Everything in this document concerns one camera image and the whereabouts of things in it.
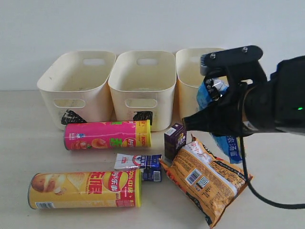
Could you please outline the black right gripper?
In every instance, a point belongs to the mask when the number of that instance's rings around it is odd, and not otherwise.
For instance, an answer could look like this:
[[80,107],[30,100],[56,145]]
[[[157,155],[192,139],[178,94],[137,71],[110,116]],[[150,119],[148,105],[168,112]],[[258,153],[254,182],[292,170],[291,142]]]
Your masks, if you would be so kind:
[[[237,137],[241,135],[240,102],[245,112],[267,112],[267,77],[259,63],[262,55],[256,45],[203,54],[200,73],[207,94],[198,94],[200,110],[182,119],[185,130]],[[224,95],[223,81],[228,84]]]

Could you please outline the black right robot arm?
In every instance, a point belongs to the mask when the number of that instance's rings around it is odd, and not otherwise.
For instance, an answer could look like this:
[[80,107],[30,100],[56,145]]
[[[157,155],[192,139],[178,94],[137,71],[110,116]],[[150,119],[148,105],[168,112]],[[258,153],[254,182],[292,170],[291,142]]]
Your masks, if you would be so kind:
[[217,136],[305,133],[305,58],[281,61],[267,77],[260,47],[249,45],[204,54],[200,70],[212,102],[182,119],[188,131]]

